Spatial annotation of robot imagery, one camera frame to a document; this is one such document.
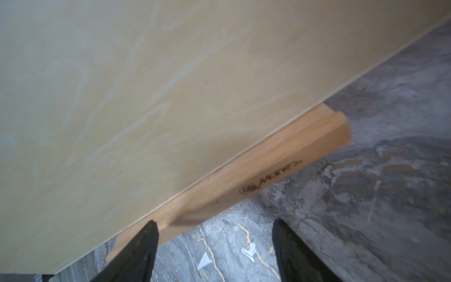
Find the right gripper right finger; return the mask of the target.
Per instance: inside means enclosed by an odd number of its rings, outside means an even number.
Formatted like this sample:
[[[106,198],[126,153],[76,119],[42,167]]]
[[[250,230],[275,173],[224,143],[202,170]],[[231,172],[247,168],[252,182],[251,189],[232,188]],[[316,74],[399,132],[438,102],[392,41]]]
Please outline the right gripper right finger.
[[[282,282],[341,281],[283,219],[274,221],[272,242]]]

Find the plywood board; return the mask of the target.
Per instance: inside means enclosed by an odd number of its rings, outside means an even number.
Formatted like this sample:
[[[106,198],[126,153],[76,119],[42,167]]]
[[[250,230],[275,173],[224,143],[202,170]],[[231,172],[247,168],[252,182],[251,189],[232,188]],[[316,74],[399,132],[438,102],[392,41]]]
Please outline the plywood board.
[[[1,272],[59,272],[450,16],[449,1],[2,1]]]

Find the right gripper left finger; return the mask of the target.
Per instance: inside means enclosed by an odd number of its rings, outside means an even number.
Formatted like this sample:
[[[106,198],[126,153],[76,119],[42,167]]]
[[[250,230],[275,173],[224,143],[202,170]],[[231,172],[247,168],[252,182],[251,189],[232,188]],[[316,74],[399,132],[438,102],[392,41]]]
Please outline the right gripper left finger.
[[[93,281],[150,282],[158,242],[157,223],[151,220]]]

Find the wooden easel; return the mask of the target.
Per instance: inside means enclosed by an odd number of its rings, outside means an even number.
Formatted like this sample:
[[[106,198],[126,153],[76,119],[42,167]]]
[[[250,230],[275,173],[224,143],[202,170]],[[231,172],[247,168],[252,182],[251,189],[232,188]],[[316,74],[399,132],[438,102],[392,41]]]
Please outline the wooden easel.
[[[111,262],[141,228],[154,220],[159,244],[305,168],[350,141],[347,117],[320,104],[198,181],[116,237]]]

